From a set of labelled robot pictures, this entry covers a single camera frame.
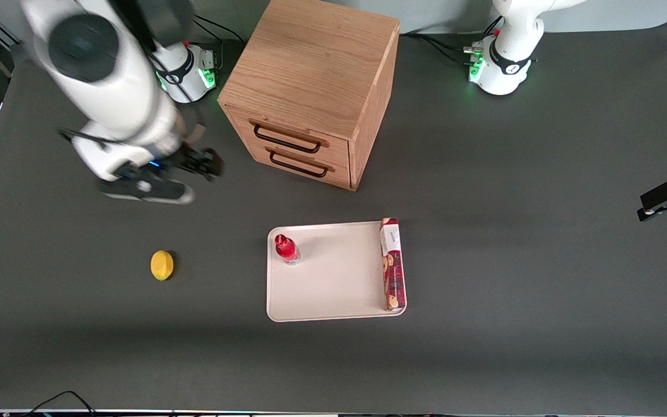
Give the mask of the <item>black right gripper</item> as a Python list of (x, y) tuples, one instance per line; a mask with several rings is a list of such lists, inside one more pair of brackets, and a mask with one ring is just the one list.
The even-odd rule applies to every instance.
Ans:
[(190, 145), (181, 145), (173, 154), (160, 159), (160, 169), (180, 169), (213, 182), (217, 176), (223, 175), (225, 163), (212, 148), (199, 152)]

